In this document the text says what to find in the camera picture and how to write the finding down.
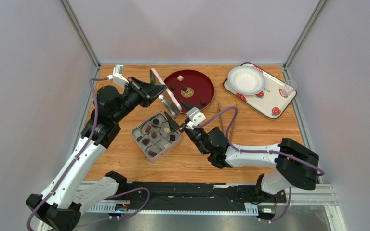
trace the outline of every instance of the round red tray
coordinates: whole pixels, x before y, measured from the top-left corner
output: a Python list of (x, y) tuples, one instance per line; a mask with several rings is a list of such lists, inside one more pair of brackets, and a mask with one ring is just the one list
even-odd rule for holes
[[(212, 81), (203, 73), (194, 70), (182, 70), (170, 74), (165, 80), (165, 84), (173, 92), (178, 102), (185, 102), (193, 106), (199, 106), (202, 109), (206, 108), (213, 100), (215, 88)], [(205, 101), (206, 105), (201, 105), (201, 101)], [(186, 113), (188, 110), (182, 106), (181, 113)]]

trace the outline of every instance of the white bowl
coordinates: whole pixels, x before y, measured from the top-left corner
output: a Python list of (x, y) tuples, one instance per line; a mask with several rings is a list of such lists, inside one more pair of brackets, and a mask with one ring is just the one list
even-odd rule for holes
[(238, 66), (228, 74), (228, 82), (233, 89), (243, 95), (255, 95), (263, 91), (265, 77), (250, 66)]

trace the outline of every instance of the wooden tabletop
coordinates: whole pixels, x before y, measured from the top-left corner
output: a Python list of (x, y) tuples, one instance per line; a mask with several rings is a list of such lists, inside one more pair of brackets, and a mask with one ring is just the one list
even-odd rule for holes
[[(124, 66), (124, 76), (136, 77), (139, 80), (149, 82), (149, 69), (155, 68), (162, 79), (169, 74), (184, 69), (197, 70), (206, 74), (215, 86), (215, 98), (213, 102), (203, 110), (206, 118), (211, 118), (217, 111), (217, 101), (221, 102), (224, 109), (233, 106), (238, 101), (239, 113), (233, 131), (232, 143), (240, 145), (269, 145), (281, 142), (282, 138), (292, 138), (302, 143), (298, 125), (293, 113), (292, 105), (283, 112), (276, 120), (265, 118), (260, 113), (251, 109), (222, 87), (229, 71), (235, 66), (214, 65), (130, 65)], [(112, 74), (114, 66), (103, 66), (100, 78)], [(261, 68), (273, 76), (284, 80), (280, 66), (261, 66)], [(96, 89), (112, 82), (98, 82)], [(121, 122), (121, 131), (114, 139), (110, 147), (93, 165), (85, 180), (100, 180), (105, 173), (115, 171), (125, 176), (128, 181), (148, 182), (199, 182), (199, 183), (256, 183), (262, 173), (273, 172), (265, 167), (236, 167), (218, 169), (208, 162), (209, 155), (202, 155), (191, 140), (183, 133), (182, 143), (172, 152), (155, 163), (151, 163), (145, 157), (139, 146), (131, 136), (131, 130), (140, 123), (154, 116), (156, 113), (166, 111), (161, 101), (155, 102), (148, 108), (138, 106)], [(223, 123), (226, 128), (233, 116), (233, 111), (223, 114)], [(176, 121), (181, 124), (186, 119), (181, 114)], [(205, 127), (209, 132), (215, 126), (220, 127), (219, 119), (214, 120)]]

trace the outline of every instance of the clear glass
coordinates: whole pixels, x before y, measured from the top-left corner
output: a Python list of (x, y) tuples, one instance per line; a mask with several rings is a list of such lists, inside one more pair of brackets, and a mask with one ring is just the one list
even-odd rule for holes
[(285, 97), (288, 97), (294, 90), (296, 90), (297, 87), (298, 85), (295, 83), (295, 81), (288, 80), (283, 85), (281, 94)]

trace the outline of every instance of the box of chocolates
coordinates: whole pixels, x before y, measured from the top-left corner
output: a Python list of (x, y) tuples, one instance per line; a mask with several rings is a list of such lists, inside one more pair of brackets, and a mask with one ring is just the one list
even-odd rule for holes
[[(165, 84), (155, 69), (150, 70), (150, 80), (153, 84)], [(181, 106), (169, 89), (159, 96), (168, 113), (175, 119), (181, 112)], [(135, 142), (151, 162), (160, 160), (177, 147), (181, 141), (181, 133), (171, 132), (168, 120), (162, 113), (147, 119), (131, 132)]]

